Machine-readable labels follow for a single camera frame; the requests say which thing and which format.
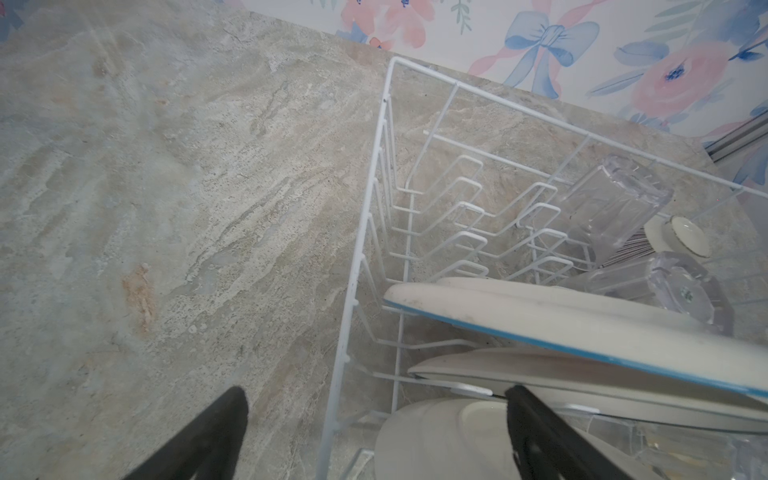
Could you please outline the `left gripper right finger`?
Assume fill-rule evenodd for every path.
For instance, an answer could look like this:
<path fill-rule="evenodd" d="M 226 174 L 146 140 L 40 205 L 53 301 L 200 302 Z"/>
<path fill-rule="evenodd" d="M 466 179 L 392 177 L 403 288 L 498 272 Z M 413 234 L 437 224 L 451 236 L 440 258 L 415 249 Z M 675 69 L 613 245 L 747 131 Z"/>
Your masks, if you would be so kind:
<path fill-rule="evenodd" d="M 627 479 L 559 415 L 522 385 L 505 392 L 506 422 L 520 477 L 535 479 Z"/>

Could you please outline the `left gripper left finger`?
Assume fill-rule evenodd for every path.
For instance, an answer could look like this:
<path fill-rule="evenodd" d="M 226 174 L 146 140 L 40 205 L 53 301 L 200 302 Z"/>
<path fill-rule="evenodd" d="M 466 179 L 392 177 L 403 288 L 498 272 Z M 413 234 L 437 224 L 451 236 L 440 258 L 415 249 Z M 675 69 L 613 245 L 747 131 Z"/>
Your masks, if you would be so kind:
<path fill-rule="evenodd" d="M 129 479 L 231 479 L 248 426 L 245 391 L 233 386 L 131 471 Z"/>

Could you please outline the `white plate dark rim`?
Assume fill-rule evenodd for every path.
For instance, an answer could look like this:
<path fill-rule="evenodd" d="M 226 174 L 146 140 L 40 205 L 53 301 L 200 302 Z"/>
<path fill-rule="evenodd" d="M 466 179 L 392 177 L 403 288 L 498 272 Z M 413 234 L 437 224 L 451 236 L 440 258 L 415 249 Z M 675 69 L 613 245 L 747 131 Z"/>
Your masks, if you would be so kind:
<path fill-rule="evenodd" d="M 574 355 L 489 348 L 441 355 L 408 373 L 488 389 L 523 385 L 551 409 L 741 434 L 767 432 L 767 404 L 744 394 Z"/>

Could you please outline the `white plate watermelon pattern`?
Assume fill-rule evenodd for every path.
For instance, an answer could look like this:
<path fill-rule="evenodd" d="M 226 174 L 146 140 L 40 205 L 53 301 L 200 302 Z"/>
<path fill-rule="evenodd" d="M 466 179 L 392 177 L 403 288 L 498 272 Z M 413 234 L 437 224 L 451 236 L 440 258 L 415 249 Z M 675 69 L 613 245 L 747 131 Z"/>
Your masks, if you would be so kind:
<path fill-rule="evenodd" d="M 377 479 L 518 479 L 506 405 L 432 399 L 408 405 L 381 427 Z"/>

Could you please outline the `white wire dish rack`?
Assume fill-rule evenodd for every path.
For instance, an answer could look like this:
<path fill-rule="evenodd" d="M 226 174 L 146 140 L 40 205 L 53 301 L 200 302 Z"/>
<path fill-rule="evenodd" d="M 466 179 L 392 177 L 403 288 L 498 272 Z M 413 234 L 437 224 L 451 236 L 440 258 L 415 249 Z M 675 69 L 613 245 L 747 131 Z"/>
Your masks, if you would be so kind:
<path fill-rule="evenodd" d="M 767 249 L 748 203 L 764 206 L 767 196 L 724 179 L 706 154 L 659 156 L 402 57 L 389 61 L 376 120 L 317 478 L 330 477 L 346 431 L 340 408 L 348 372 L 364 352 L 355 339 L 364 315 L 394 330 L 368 345 L 386 360 L 380 413 L 400 403 L 405 355 L 439 348 L 424 321 L 384 303 L 385 289 L 454 274 L 551 285 L 592 266 L 583 242 L 526 220 L 549 211 L 556 193 L 610 154 L 673 185 L 661 216 L 685 214 L 704 228 L 738 337 L 766 341 Z"/>

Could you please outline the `clear glass front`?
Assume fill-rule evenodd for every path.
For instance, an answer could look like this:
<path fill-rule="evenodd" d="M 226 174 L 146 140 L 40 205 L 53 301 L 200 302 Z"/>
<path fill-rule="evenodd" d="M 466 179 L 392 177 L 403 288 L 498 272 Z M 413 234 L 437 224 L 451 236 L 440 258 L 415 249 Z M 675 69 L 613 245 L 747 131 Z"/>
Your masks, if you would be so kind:
<path fill-rule="evenodd" d="M 765 479 L 767 437 L 593 416 L 585 431 L 663 479 Z"/>

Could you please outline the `clear glass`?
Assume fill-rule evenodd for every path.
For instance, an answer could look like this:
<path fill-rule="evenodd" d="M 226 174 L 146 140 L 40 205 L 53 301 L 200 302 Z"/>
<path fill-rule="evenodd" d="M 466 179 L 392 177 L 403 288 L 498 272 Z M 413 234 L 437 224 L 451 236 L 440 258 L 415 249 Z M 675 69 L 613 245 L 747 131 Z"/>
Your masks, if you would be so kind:
<path fill-rule="evenodd" d="M 663 479 L 765 479 L 767 437 L 593 416 L 585 431 Z"/>
<path fill-rule="evenodd" d="M 556 243 L 560 255 L 580 269 L 604 264 L 654 215 L 670 203 L 673 188 L 651 169 L 617 155 L 604 158 L 572 187 L 534 209 L 525 224 Z"/>
<path fill-rule="evenodd" d="M 687 254 L 654 253 L 570 277 L 559 285 L 686 314 L 712 333 L 734 335 L 734 308 L 720 283 Z"/>

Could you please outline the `white plate blue rim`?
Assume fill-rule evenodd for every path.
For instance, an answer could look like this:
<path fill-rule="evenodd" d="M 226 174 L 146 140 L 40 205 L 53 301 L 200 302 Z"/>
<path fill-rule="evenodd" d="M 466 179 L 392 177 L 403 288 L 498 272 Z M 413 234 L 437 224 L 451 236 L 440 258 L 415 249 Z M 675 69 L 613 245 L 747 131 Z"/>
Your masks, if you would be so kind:
<path fill-rule="evenodd" d="M 596 361 L 767 397 L 767 350 L 681 313 L 557 286 L 472 277 L 388 288 L 387 305 Z"/>

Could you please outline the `clear glass middle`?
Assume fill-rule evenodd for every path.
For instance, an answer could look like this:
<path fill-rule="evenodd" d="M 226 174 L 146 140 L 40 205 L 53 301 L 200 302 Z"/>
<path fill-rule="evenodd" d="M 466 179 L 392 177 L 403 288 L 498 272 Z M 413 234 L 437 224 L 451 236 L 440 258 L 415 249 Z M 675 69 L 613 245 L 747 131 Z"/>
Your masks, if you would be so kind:
<path fill-rule="evenodd" d="M 559 285 L 686 314 L 712 333 L 734 335 L 734 308 L 720 283 L 687 254 L 654 253 L 570 277 Z"/>

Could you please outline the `clear glass back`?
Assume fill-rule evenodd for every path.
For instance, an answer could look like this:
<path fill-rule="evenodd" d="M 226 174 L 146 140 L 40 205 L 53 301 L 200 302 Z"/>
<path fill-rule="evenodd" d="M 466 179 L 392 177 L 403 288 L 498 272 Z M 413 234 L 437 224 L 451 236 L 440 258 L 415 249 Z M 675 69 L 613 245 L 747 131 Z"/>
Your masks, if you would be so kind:
<path fill-rule="evenodd" d="M 617 155 L 604 158 L 572 187 L 534 209 L 525 224 L 556 243 L 560 255 L 580 269 L 604 264 L 654 215 L 670 203 L 673 188 L 651 169 Z"/>

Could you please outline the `right corner aluminium profile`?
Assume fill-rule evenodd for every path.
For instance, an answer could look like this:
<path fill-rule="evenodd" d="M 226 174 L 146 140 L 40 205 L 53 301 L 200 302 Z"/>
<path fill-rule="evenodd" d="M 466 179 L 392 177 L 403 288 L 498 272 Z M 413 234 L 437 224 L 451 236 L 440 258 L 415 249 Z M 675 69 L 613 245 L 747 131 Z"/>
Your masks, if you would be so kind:
<path fill-rule="evenodd" d="M 767 110 L 761 110 L 750 120 L 738 125 L 720 139 L 705 146 L 705 151 L 715 163 L 740 152 L 767 136 Z"/>

